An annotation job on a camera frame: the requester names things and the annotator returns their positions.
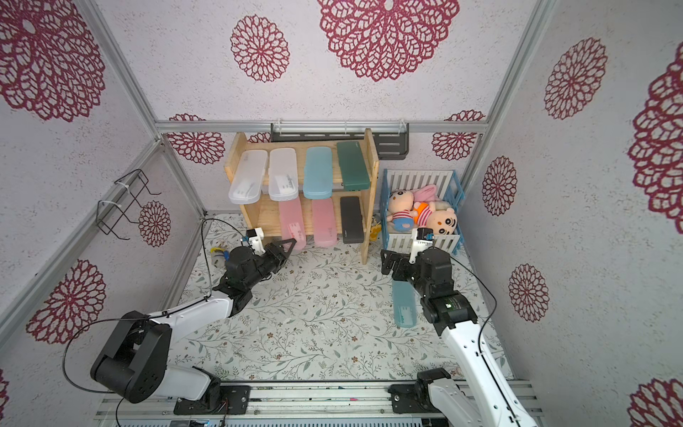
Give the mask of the pink pencil case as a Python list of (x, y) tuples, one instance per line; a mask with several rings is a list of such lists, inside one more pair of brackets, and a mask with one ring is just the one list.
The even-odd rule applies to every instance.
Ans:
[(337, 243), (334, 202), (329, 199), (311, 201), (314, 241), (318, 247), (333, 247)]
[(279, 202), (279, 220), (282, 240), (295, 239), (293, 250), (301, 252), (306, 247), (306, 232), (302, 203), (297, 197)]

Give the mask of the teal pencil case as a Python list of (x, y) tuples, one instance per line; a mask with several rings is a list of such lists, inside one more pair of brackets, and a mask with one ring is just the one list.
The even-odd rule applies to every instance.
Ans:
[(407, 281), (392, 281), (394, 321), (397, 327), (412, 328), (417, 324), (414, 288)]

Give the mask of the black pencil case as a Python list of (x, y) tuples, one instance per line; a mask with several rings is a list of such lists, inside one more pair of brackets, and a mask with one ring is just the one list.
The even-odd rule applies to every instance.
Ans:
[(358, 197), (340, 198), (341, 227), (345, 244), (364, 242), (363, 216)]

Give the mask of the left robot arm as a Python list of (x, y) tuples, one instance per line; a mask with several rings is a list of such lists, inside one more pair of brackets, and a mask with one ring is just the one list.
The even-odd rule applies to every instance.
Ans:
[(178, 398), (192, 410), (219, 409), (221, 380), (201, 368), (167, 363), (171, 345), (201, 327), (237, 316), (253, 297), (255, 285), (278, 273), (295, 249), (293, 238), (229, 252), (226, 272), (212, 294), (167, 311), (130, 311), (117, 321), (91, 367), (92, 380), (124, 400)]

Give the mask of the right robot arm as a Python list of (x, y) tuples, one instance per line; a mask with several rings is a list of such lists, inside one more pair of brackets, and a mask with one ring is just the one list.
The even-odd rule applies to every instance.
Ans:
[(382, 250), (382, 274), (407, 281), (420, 295), (426, 320), (453, 352), (473, 399), (460, 391), (444, 369), (419, 373), (409, 399), (437, 410), (453, 426), (536, 426), (523, 407), (483, 335), (484, 324), (467, 298), (455, 289), (453, 257), (437, 247), (408, 254)]

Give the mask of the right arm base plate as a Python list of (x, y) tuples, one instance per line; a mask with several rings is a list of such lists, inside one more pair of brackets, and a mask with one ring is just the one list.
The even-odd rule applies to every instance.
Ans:
[(392, 411), (395, 414), (439, 414), (432, 405), (428, 387), (423, 382), (393, 384), (389, 387)]

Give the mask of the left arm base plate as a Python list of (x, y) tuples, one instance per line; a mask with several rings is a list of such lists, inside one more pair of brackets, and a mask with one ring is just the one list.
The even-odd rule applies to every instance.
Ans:
[(176, 416), (231, 415), (247, 413), (252, 388), (245, 385), (210, 387), (199, 400), (179, 399), (174, 407)]

